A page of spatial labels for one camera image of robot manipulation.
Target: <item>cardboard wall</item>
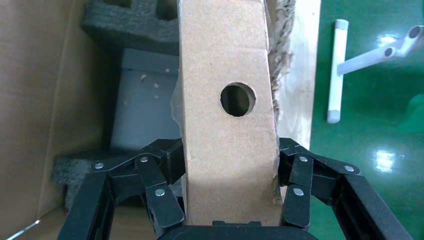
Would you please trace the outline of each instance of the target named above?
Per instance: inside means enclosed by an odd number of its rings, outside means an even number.
[[[186,221],[260,221],[277,226],[277,134],[262,0],[180,0],[180,76],[186,163]],[[251,112],[220,102],[242,86]]]
[[[0,239],[62,203],[55,155],[101,144],[115,65],[79,29],[83,6],[0,2]]]

